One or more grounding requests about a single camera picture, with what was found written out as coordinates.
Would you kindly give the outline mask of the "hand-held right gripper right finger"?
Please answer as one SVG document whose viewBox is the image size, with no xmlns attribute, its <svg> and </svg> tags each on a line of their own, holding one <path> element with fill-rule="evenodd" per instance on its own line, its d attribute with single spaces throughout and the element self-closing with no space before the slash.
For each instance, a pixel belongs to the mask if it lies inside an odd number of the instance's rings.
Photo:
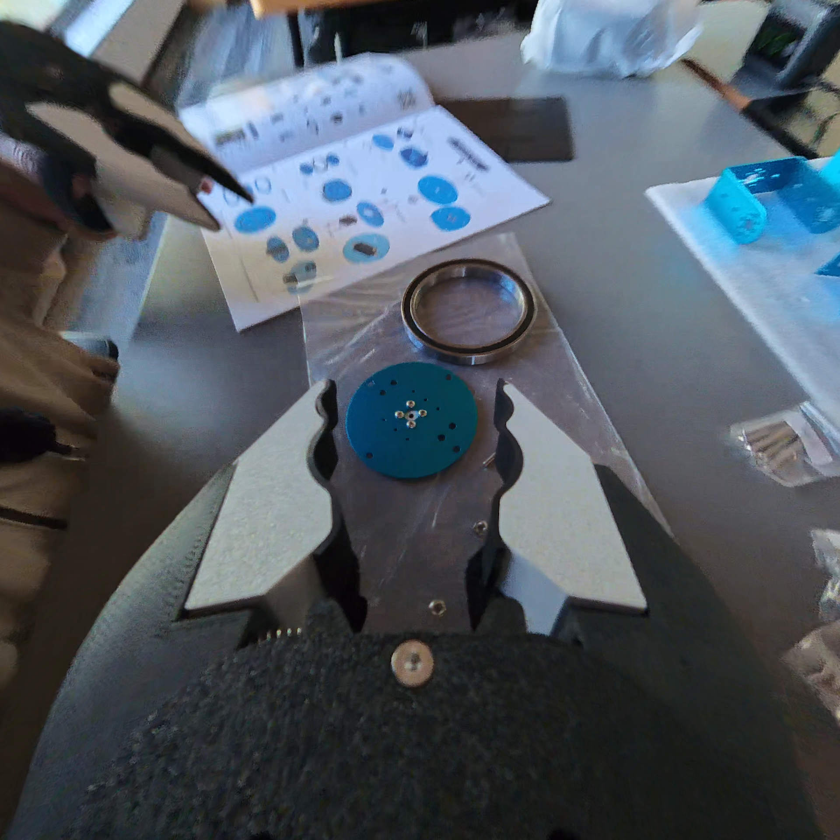
<svg viewBox="0 0 840 840">
<path fill-rule="evenodd" d="M 471 629 L 503 599 L 519 605 L 530 634 L 553 634 L 572 607 L 645 615 L 592 458 L 509 381 L 497 383 L 493 415 L 500 487 L 465 574 Z"/>
</svg>

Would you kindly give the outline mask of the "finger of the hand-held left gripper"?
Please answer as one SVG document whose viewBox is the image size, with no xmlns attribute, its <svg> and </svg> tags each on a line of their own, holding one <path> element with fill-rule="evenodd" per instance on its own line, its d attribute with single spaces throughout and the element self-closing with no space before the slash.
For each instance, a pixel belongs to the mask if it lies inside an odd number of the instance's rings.
<svg viewBox="0 0 840 840">
<path fill-rule="evenodd" d="M 171 110 L 125 81 L 111 81 L 108 97 L 115 119 L 114 139 L 148 159 L 160 173 L 194 195 L 218 185 L 249 204 L 255 201 Z"/>
<path fill-rule="evenodd" d="M 33 113 L 96 155 L 96 178 L 90 194 L 120 235 L 145 235 L 151 216 L 165 213 L 216 233 L 221 225 L 183 184 L 160 173 L 148 159 L 130 153 L 93 127 L 89 117 L 36 105 Z"/>
</svg>

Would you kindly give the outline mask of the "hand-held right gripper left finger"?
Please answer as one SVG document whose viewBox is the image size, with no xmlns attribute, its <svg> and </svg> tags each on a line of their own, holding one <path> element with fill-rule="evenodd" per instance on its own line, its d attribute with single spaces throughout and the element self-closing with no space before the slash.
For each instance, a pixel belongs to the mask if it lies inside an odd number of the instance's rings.
<svg viewBox="0 0 840 840">
<path fill-rule="evenodd" d="M 331 485 L 338 419 L 335 382 L 318 381 L 236 459 L 187 615 L 250 610 L 297 629 L 314 604 L 331 599 L 353 632 L 363 628 L 360 563 Z"/>
</svg>

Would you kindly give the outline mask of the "blue round metal disc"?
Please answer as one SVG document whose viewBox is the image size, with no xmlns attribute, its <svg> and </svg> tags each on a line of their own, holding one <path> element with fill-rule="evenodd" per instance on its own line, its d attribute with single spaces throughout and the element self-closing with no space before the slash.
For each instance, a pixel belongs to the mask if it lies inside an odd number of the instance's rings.
<svg viewBox="0 0 840 840">
<path fill-rule="evenodd" d="M 372 373 L 347 405 L 354 453 L 376 473 L 420 480 L 466 456 L 478 429 L 473 392 L 438 364 L 405 362 Z"/>
</svg>

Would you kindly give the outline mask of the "person's left hand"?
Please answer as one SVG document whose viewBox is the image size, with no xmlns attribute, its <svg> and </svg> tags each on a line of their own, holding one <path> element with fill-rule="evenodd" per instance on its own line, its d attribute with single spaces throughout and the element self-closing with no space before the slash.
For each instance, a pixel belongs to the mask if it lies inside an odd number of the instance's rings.
<svg viewBox="0 0 840 840">
<path fill-rule="evenodd" d="M 8 163 L 1 162 L 1 204 L 39 224 L 67 231 L 72 222 L 43 188 Z"/>
</svg>

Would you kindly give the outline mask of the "large clear plastic bag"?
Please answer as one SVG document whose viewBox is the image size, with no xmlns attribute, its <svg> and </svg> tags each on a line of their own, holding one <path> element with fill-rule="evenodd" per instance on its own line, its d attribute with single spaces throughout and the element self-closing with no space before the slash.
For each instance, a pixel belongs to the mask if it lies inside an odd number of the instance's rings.
<svg viewBox="0 0 840 840">
<path fill-rule="evenodd" d="M 483 259 L 511 270 L 535 301 L 535 321 L 517 347 L 498 360 L 456 365 L 435 360 L 410 340 L 402 299 L 422 270 L 447 261 Z M 610 468 L 658 524 L 670 533 L 657 502 L 592 389 L 532 276 L 513 233 L 482 235 L 398 269 L 360 280 L 301 307 L 311 382 L 335 381 L 339 466 L 332 477 L 351 542 L 360 559 L 362 593 L 369 603 L 366 629 L 391 632 L 432 627 L 421 617 L 431 595 L 429 554 L 434 493 L 457 474 L 457 463 L 423 479 L 394 479 L 363 465 L 345 432 L 349 401 L 369 375 L 405 362 L 438 364 L 457 374 L 473 392 L 478 429 L 465 455 L 496 452 L 493 415 L 499 379 L 515 385 L 551 421 L 583 448 L 596 465 Z"/>
</svg>

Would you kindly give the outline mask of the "loose screws and nuts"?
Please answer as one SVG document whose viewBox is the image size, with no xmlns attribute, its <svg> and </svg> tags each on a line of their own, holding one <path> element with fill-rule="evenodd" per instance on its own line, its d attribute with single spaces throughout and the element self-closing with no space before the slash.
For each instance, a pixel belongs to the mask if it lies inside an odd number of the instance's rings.
<svg viewBox="0 0 840 840">
<path fill-rule="evenodd" d="M 457 474 L 434 493 L 428 611 L 448 632 L 475 628 L 485 608 L 484 572 L 491 541 L 494 498 L 501 487 L 496 454 L 488 451 L 462 458 Z"/>
</svg>

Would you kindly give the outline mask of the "person's beige jacket torso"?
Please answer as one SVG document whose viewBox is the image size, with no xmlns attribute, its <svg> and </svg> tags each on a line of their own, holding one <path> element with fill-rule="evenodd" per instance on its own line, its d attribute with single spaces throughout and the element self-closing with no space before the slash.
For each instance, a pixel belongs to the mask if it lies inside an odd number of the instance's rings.
<svg viewBox="0 0 840 840">
<path fill-rule="evenodd" d="M 46 417 L 65 457 L 42 454 L 2 465 L 1 680 L 11 681 L 32 604 L 81 488 L 97 418 L 109 405 L 119 364 L 66 340 L 102 245 L 63 232 L 2 201 L 2 408 Z"/>
</svg>

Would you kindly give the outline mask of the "assembly manual booklet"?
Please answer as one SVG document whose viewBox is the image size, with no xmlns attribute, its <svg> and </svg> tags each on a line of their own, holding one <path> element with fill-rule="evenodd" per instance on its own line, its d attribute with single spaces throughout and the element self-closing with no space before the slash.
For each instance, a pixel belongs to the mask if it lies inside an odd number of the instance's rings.
<svg viewBox="0 0 840 840">
<path fill-rule="evenodd" d="M 551 202 L 394 56 L 178 114 L 251 195 L 215 185 L 199 196 L 221 226 L 203 236 L 239 333 Z"/>
</svg>

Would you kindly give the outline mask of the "pile of small screw bags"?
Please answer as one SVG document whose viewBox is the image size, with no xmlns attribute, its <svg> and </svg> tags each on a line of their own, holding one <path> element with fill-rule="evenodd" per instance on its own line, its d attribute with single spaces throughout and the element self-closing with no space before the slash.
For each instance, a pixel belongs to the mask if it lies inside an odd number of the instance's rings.
<svg viewBox="0 0 840 840">
<path fill-rule="evenodd" d="M 838 480 L 838 427 L 812 402 L 735 424 L 730 436 L 751 464 L 777 484 L 805 487 Z M 818 627 L 783 656 L 783 661 L 806 684 L 839 722 L 839 531 L 811 530 L 815 561 L 826 581 L 817 604 Z"/>
</svg>

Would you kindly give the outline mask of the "white foam sheet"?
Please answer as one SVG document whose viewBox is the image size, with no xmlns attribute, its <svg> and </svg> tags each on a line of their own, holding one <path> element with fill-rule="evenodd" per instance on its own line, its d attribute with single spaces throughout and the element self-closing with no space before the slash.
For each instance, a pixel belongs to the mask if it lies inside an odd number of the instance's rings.
<svg viewBox="0 0 840 840">
<path fill-rule="evenodd" d="M 811 402 L 837 426 L 839 279 L 794 274 L 790 269 L 779 275 L 761 269 L 752 273 L 737 266 L 729 270 L 710 260 L 707 247 L 715 244 L 722 231 L 704 202 L 719 176 L 652 186 L 646 196 Z M 814 256 L 838 254 L 839 229 L 823 243 L 825 248 L 814 250 Z"/>
</svg>

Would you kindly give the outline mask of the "group of blue metal brackets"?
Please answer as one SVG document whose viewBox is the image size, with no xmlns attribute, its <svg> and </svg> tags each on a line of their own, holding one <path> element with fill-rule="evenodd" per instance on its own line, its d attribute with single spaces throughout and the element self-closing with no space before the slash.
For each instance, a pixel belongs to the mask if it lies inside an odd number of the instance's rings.
<svg viewBox="0 0 840 840">
<path fill-rule="evenodd" d="M 821 168 L 789 156 L 723 170 L 704 202 L 722 231 L 708 258 L 728 270 L 838 279 L 838 254 L 813 255 L 838 232 L 838 187 L 838 154 Z"/>
</svg>

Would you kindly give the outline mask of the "white plastic bag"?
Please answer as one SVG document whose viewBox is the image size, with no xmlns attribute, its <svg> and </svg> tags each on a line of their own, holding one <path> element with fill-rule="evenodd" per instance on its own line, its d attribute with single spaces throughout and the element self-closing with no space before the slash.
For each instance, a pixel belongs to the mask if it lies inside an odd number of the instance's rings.
<svg viewBox="0 0 840 840">
<path fill-rule="evenodd" d="M 697 1 L 539 1 L 521 58 L 543 71 L 650 77 L 681 58 L 702 25 Z"/>
</svg>

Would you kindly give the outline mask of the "grey power supply unit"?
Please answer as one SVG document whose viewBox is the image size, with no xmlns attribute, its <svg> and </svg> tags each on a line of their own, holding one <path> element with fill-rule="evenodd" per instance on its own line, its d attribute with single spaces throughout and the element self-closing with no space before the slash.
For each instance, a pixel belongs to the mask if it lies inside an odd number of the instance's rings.
<svg viewBox="0 0 840 840">
<path fill-rule="evenodd" d="M 751 100 L 819 88 L 839 50 L 838 1 L 772 1 L 730 83 Z"/>
</svg>

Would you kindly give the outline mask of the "black metal base plate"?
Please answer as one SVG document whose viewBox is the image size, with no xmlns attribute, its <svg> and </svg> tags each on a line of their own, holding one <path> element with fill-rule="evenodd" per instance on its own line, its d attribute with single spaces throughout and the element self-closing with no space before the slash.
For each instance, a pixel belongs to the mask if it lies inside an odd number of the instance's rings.
<svg viewBox="0 0 840 840">
<path fill-rule="evenodd" d="M 574 159 L 571 116 L 563 97 L 450 98 L 438 104 L 507 163 Z"/>
</svg>

